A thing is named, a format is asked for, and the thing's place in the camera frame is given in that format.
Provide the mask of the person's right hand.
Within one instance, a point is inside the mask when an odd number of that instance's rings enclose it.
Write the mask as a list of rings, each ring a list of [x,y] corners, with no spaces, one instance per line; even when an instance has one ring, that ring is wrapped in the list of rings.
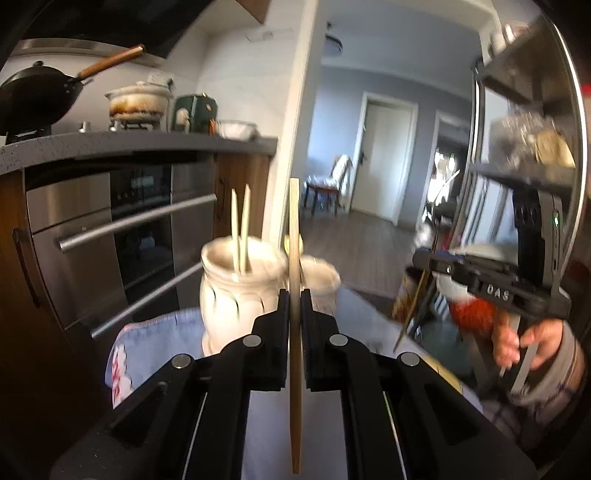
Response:
[[[545,319],[518,334],[510,325],[508,316],[500,317],[492,334],[493,358],[503,369],[510,369],[520,361],[522,349],[537,346],[531,368],[538,369],[556,355],[563,337],[564,321]]]

